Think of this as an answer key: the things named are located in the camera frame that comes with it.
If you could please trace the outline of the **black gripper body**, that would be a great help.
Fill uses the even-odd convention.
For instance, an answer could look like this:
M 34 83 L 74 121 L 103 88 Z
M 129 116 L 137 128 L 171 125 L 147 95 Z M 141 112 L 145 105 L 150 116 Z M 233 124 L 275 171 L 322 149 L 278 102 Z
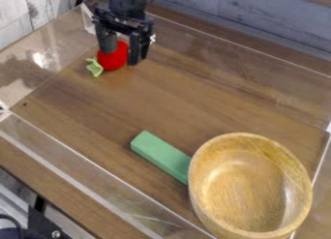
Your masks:
M 150 43 L 155 43 L 154 22 L 146 15 L 146 5 L 125 9 L 107 8 L 97 5 L 94 8 L 94 23 L 101 22 L 117 35 L 130 36 L 134 32 L 149 33 Z

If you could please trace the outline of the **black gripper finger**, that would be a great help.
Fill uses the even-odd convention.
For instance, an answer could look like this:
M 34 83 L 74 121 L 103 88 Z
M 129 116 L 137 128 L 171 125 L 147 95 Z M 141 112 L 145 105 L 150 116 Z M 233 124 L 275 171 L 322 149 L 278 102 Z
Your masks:
M 101 50 L 105 54 L 110 54 L 118 49 L 117 33 L 107 29 L 99 21 L 95 23 L 95 28 Z
M 134 33 L 130 36 L 129 64 L 137 66 L 146 60 L 150 46 L 150 34 Z

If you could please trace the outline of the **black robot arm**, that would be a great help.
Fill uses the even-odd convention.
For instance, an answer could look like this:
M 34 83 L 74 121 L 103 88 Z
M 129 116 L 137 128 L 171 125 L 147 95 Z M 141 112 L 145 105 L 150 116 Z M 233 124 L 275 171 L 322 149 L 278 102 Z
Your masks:
M 107 0 L 106 7 L 95 5 L 95 24 L 99 47 L 103 54 L 119 50 L 118 35 L 129 37 L 126 60 L 137 66 L 147 58 L 149 48 L 155 38 L 154 22 L 146 15 L 147 0 Z

